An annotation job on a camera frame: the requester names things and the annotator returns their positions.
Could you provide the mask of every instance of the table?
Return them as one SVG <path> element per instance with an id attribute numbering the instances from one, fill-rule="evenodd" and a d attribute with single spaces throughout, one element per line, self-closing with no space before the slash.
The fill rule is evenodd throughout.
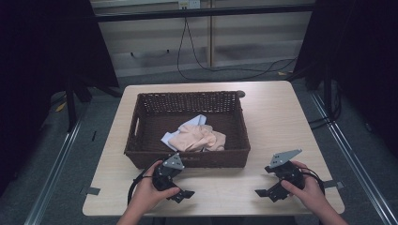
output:
<path id="1" fill-rule="evenodd" d="M 131 85 L 123 94 L 91 187 L 99 195 L 87 195 L 83 212 L 87 216 L 120 216 L 127 206 L 127 194 L 138 170 L 123 152 L 139 93 L 237 91 L 246 97 L 241 106 L 251 152 L 245 168 L 186 168 L 174 182 L 193 190 L 190 198 L 176 203 L 162 201 L 146 216 L 292 216 L 310 214 L 296 197 L 272 202 L 259 198 L 255 189 L 270 188 L 277 177 L 264 168 L 273 154 L 301 148 L 294 159 L 304 162 L 324 181 L 331 176 L 290 82 L 204 82 Z M 332 207 L 343 213 L 344 204 L 336 187 L 326 190 Z"/>

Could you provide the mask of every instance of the wooden table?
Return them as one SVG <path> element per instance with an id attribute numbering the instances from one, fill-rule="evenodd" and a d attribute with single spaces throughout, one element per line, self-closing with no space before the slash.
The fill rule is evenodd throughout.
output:
<path id="1" fill-rule="evenodd" d="M 132 113 L 139 93 L 237 91 L 248 130 L 251 152 L 245 168 L 187 168 L 174 182 L 193 190 L 190 198 L 176 203 L 162 201 L 146 214 L 152 217 L 189 216 L 283 216 L 310 214 L 296 197 L 272 202 L 259 198 L 255 189 L 270 188 L 277 177 L 267 173 L 275 153 L 301 148 L 294 160 L 305 163 L 324 181 L 330 180 L 328 167 L 299 105 L 290 82 L 212 82 L 128 86 L 115 115 L 96 170 L 92 188 L 99 195 L 87 195 L 83 212 L 87 216 L 120 216 L 127 206 L 127 195 L 138 170 L 123 152 L 130 130 Z M 336 189 L 326 190 L 330 204 L 343 213 L 344 204 Z"/>

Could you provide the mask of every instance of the pink cloth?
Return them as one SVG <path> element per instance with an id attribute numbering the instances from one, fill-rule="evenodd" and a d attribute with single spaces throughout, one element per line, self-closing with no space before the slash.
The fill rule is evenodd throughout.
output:
<path id="1" fill-rule="evenodd" d="M 182 152 L 196 152 L 203 148 L 221 151 L 224 150 L 225 135 L 214 131 L 209 125 L 183 125 L 169 143 Z"/>

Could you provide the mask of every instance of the gray carpet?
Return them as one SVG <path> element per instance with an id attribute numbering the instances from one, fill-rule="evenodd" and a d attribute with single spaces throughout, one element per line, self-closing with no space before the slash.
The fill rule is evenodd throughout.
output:
<path id="1" fill-rule="evenodd" d="M 274 68 L 282 68 L 286 62 L 279 62 Z M 266 69 L 269 64 L 246 65 L 240 68 Z M 288 71 L 294 65 L 283 69 Z M 234 80 L 260 74 L 258 71 L 226 70 L 209 72 L 203 69 L 186 70 L 185 76 L 194 79 L 220 82 L 223 79 Z M 276 72 L 256 76 L 244 81 L 276 81 L 283 80 L 286 76 Z M 204 81 L 187 81 L 177 72 L 144 75 L 121 78 L 120 91 L 129 84 L 144 83 L 191 83 Z M 294 89 L 298 100 L 309 121 L 320 118 L 320 113 L 315 107 L 311 94 L 307 92 L 302 79 L 294 81 Z M 109 129 L 115 117 L 119 98 L 103 94 L 101 91 L 91 89 L 93 100 L 86 105 L 87 111 L 79 134 L 69 153 L 68 160 L 59 177 L 53 196 L 45 211 L 41 224 L 115 224 L 117 217 L 86 217 L 82 213 L 85 195 L 82 188 L 90 185 L 91 179 L 100 159 L 100 154 L 105 144 Z M 23 224 L 26 217 L 40 193 L 48 173 L 50 172 L 59 149 L 66 137 L 68 116 L 66 110 L 54 112 L 43 125 L 41 139 L 28 163 L 21 170 L 17 180 L 13 181 L 0 199 L 0 224 Z M 394 194 L 398 182 L 397 159 L 390 154 L 377 134 L 369 132 L 364 125 L 364 120 L 355 107 L 343 96 L 342 114 L 337 123 L 344 135 L 352 145 L 355 153 L 360 158 L 366 171 L 371 175 L 381 193 L 389 201 L 393 210 L 397 211 L 398 197 Z M 314 130 L 314 136 L 320 150 L 329 166 L 334 180 L 342 181 L 345 185 L 340 189 L 340 194 L 345 204 L 342 216 L 349 224 L 383 224 L 378 213 L 369 201 L 355 174 L 347 164 L 339 146 L 334 141 L 327 126 Z M 291 224 L 289 218 L 277 217 L 247 217 L 239 224 Z M 151 218 L 143 218 L 141 224 L 150 224 Z M 296 217 L 297 224 L 318 224 L 313 216 Z M 167 224 L 231 224 L 231 218 L 168 218 Z"/>

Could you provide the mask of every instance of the human hand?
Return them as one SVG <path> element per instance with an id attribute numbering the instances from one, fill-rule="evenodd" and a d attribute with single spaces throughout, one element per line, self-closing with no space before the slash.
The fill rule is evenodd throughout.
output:
<path id="1" fill-rule="evenodd" d="M 129 206 L 117 224 L 135 224 L 143 214 L 154 208 L 161 200 L 179 192 L 178 187 L 158 191 L 152 184 L 152 175 L 161 160 L 155 162 L 144 174 L 132 195 Z"/>
<path id="2" fill-rule="evenodd" d="M 305 164 L 298 161 L 292 161 L 292 163 L 301 168 L 302 172 L 310 172 L 309 170 L 306 170 L 307 166 Z M 303 190 L 286 180 L 283 180 L 281 185 L 287 191 L 296 195 L 305 207 L 319 217 L 323 224 L 347 224 L 331 207 L 315 178 L 305 174 L 303 176 L 305 184 Z"/>

